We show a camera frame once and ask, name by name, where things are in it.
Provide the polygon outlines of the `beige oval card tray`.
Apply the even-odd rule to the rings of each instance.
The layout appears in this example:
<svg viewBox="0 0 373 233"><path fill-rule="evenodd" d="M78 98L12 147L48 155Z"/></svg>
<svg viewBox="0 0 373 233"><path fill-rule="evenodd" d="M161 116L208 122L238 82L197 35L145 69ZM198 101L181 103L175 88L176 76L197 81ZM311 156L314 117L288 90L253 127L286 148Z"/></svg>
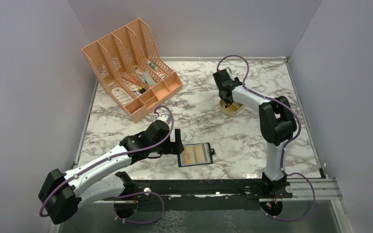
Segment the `beige oval card tray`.
<svg viewBox="0 0 373 233"><path fill-rule="evenodd" d="M241 103L233 102L227 104L224 100L220 100L219 109L227 117L234 117L238 112L240 112L245 106Z"/></svg>

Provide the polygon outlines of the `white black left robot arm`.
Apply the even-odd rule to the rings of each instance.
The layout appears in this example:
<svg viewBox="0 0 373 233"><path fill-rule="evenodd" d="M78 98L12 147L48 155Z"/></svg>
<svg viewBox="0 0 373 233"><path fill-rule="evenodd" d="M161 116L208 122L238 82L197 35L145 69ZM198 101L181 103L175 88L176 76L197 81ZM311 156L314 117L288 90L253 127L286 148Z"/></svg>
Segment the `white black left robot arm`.
<svg viewBox="0 0 373 233"><path fill-rule="evenodd" d="M86 165L65 172L52 170L38 194L42 203L39 215L60 224L84 204L110 197L131 197L134 184L120 169L147 159L151 153L181 154L180 139L170 140L173 125L172 116L161 115L146 130L123 138L109 152Z"/></svg>

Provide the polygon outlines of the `black leather card holder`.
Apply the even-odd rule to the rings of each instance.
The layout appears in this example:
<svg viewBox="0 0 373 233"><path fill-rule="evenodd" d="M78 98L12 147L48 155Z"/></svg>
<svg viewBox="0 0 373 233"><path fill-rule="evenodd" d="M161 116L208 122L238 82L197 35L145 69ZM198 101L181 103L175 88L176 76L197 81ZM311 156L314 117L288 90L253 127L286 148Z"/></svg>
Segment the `black leather card holder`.
<svg viewBox="0 0 373 233"><path fill-rule="evenodd" d="M210 143L183 145L184 150L177 155L178 167L202 166L212 164L215 150Z"/></svg>

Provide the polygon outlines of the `gold credit card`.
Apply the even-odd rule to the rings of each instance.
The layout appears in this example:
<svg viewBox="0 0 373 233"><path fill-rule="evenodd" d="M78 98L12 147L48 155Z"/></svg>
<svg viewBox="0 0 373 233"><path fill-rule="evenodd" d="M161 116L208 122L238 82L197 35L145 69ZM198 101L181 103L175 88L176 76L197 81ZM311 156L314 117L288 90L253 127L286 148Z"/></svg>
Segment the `gold credit card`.
<svg viewBox="0 0 373 233"><path fill-rule="evenodd" d="M185 165L196 164L194 147L184 147L184 151L182 153L182 161Z"/></svg>
<svg viewBox="0 0 373 233"><path fill-rule="evenodd" d="M206 143L197 144L194 146L196 161L198 164L206 164L210 162L209 147Z"/></svg>

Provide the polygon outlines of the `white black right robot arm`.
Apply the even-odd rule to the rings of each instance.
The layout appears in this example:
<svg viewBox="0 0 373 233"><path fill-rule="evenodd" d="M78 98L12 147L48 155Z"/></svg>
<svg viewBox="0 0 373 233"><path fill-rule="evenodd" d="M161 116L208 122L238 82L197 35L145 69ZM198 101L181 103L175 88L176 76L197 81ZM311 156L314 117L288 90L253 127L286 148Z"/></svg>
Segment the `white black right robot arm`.
<svg viewBox="0 0 373 233"><path fill-rule="evenodd" d="M246 88L237 77L232 78L228 68L213 73L213 78L219 97L227 106L240 103L258 113L260 131L267 142L261 192L268 198L283 192L288 185L284 173L284 145L293 138L297 129L288 99L284 96L272 98Z"/></svg>

